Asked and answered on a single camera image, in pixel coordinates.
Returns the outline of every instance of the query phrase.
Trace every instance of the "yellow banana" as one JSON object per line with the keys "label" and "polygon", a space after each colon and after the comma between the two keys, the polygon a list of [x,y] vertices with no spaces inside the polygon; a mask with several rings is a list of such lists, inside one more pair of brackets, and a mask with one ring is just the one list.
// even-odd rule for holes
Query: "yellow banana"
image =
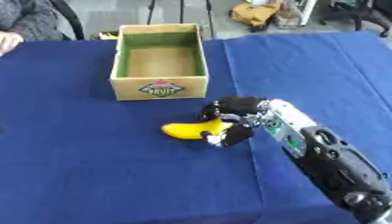
{"label": "yellow banana", "polygon": [[209,122],[198,123],[168,123],[161,130],[170,137],[185,140],[202,139],[201,132],[209,131],[213,135],[219,135],[222,131],[231,128],[231,122],[223,122],[217,118]]}

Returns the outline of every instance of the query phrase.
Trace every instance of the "robotic hand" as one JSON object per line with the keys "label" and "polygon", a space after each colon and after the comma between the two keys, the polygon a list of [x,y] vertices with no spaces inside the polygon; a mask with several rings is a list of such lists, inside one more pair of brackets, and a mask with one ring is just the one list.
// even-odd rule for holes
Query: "robotic hand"
{"label": "robotic hand", "polygon": [[220,118],[233,126],[203,139],[218,147],[238,144],[264,128],[289,158],[335,205],[366,224],[392,223],[392,192],[381,173],[350,143],[316,124],[286,101],[224,97],[205,106],[203,122]]}

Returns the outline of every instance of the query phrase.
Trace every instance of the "blue tablecloth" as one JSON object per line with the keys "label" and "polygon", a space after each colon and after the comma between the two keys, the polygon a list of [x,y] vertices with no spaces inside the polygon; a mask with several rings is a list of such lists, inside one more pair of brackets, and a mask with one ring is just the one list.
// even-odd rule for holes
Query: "blue tablecloth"
{"label": "blue tablecloth", "polygon": [[163,135],[224,95],[292,102],[392,171],[392,52],[366,32],[205,43],[206,99],[117,102],[111,41],[0,58],[2,223],[356,223],[266,133],[230,149]]}

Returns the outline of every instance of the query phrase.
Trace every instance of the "chair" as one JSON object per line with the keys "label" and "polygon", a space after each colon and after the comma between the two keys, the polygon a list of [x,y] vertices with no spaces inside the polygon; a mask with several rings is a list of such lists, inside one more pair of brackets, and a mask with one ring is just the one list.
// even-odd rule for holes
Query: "chair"
{"label": "chair", "polygon": [[322,25],[326,25],[326,21],[340,20],[351,18],[355,22],[355,30],[362,29],[362,21],[368,21],[381,26],[384,31],[381,32],[380,37],[386,38],[389,35],[389,25],[381,18],[373,15],[373,8],[369,7],[369,0],[355,0],[355,6],[347,3],[335,3],[330,7],[330,11],[320,19]]}
{"label": "chair", "polygon": [[58,11],[71,25],[76,39],[84,39],[83,27],[76,13],[69,7],[65,0],[50,0],[54,9]]}

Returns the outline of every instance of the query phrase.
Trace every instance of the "cardboard box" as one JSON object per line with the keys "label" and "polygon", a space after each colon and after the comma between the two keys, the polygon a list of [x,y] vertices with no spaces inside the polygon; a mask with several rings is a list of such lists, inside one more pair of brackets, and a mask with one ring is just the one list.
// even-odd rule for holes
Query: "cardboard box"
{"label": "cardboard box", "polygon": [[118,101],[205,97],[208,70],[196,24],[120,27],[110,82]]}

